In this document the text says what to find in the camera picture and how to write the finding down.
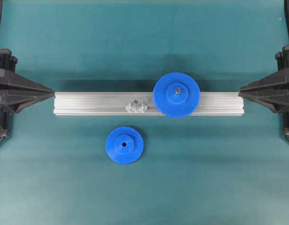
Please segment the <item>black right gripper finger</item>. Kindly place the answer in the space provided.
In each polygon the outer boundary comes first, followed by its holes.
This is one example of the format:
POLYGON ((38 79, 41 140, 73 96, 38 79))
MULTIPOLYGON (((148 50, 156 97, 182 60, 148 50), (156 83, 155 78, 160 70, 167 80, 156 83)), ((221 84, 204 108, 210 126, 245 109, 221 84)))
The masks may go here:
POLYGON ((278 92, 239 92, 239 96, 267 107, 273 113, 288 111, 288 95, 278 92))
POLYGON ((262 90, 286 84, 289 84, 289 69, 282 69, 263 79, 251 82, 248 85, 243 86, 239 92, 262 90))

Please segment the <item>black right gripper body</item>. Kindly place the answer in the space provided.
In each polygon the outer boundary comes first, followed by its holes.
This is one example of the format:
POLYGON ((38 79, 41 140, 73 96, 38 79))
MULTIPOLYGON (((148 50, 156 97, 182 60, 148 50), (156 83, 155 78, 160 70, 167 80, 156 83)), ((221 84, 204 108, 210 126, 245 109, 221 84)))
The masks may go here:
MULTIPOLYGON (((275 55, 275 59, 277 60, 278 71, 288 69, 289 68, 289 45, 285 45, 281 52, 278 52, 275 55)), ((280 113, 285 113, 289 111, 289 76, 286 78, 287 83, 280 84, 278 86, 279 90, 286 90, 287 95, 283 97, 283 101, 279 103, 278 109, 280 113)))

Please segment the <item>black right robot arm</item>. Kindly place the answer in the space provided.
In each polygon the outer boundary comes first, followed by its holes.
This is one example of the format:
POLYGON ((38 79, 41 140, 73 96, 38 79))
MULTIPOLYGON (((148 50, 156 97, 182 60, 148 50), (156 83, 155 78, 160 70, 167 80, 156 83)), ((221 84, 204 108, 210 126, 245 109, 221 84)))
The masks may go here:
MULTIPOLYGON (((284 1, 289 36, 289 0, 284 1)), ((278 71, 243 86, 239 96, 283 115, 283 134, 289 142, 289 45, 275 55, 278 71)))

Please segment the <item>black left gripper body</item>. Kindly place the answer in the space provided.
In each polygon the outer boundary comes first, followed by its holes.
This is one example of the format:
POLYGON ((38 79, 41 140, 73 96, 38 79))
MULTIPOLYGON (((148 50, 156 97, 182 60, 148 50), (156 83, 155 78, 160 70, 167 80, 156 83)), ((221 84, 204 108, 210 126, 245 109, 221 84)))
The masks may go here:
POLYGON ((15 97, 9 93, 11 90, 18 90, 14 83, 17 63, 17 57, 9 49, 0 49, 0 107, 10 113, 16 113, 18 108, 15 97))

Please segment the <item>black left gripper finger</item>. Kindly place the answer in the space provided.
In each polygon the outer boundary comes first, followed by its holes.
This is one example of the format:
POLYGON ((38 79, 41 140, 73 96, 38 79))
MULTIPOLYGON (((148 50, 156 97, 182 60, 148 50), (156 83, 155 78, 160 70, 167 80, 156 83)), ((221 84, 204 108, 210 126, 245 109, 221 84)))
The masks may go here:
POLYGON ((12 114, 18 114, 23 109, 53 96, 54 91, 8 91, 6 94, 6 109, 12 114))
POLYGON ((0 69, 0 86, 13 90, 30 90, 53 93, 53 90, 40 84, 26 79, 10 70, 0 69))

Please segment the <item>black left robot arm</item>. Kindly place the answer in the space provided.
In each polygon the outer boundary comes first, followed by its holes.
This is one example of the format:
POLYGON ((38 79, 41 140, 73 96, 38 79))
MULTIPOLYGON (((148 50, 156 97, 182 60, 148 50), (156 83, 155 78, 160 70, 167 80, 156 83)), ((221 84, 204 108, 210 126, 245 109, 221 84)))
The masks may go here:
MULTIPOLYGON (((0 25, 2 7, 0 0, 0 25)), ((12 115, 54 96, 52 89, 15 73, 17 63, 9 49, 0 49, 0 143, 9 137, 12 115)))

